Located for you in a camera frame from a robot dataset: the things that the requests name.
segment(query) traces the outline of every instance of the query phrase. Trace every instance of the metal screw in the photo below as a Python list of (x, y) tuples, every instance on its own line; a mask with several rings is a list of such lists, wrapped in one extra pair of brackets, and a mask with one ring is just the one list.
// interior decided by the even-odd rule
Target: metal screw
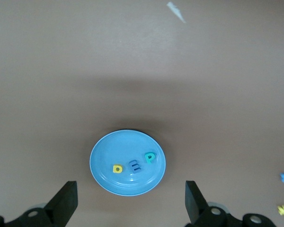
[(32, 212), (30, 212), (29, 214), (28, 214), (28, 217), (33, 217), (33, 216), (36, 216), (38, 214), (38, 212), (37, 211), (32, 211)]
[(261, 219), (255, 215), (251, 216), (250, 217), (250, 220), (253, 222), (253, 223), (257, 223), (257, 224), (260, 224), (262, 223)]
[(220, 214), (221, 214), (221, 211), (220, 211), (218, 208), (212, 208), (212, 209), (211, 209), (211, 212), (212, 212), (214, 215), (220, 215)]

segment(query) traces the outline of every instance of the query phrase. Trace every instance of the blue plate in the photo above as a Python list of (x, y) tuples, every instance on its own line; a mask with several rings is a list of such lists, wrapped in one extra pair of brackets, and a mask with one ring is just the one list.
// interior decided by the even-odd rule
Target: blue plate
[(89, 160), (95, 180), (122, 196), (149, 192), (161, 181), (166, 167), (160, 145), (135, 130), (112, 132), (96, 143)]

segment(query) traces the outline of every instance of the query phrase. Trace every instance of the beige tabletop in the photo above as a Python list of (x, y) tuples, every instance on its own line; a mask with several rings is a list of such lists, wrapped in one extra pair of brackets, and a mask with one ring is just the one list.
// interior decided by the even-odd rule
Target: beige tabletop
[[(284, 216), (284, 0), (0, 0), (0, 215), (78, 182), (69, 227), (183, 227), (185, 180), (241, 219)], [(167, 161), (122, 197), (89, 169), (133, 128)]]

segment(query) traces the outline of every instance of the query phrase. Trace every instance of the yellow letter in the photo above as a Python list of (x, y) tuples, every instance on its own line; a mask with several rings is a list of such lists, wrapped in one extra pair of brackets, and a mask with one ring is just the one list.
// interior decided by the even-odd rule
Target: yellow letter
[(122, 165), (120, 164), (115, 164), (114, 167), (113, 167), (113, 172), (116, 173), (116, 174), (120, 174), (122, 173), (123, 171), (123, 168), (122, 168)]

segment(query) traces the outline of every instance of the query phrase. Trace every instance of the gray surface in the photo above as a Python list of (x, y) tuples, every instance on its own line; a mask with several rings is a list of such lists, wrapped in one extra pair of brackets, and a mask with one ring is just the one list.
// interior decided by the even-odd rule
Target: gray surface
[[(284, 227), (284, 0), (0, 0), (0, 214), (77, 180), (68, 226), (181, 227), (185, 180), (237, 218)], [(124, 198), (89, 170), (119, 128), (163, 147), (151, 192)]]

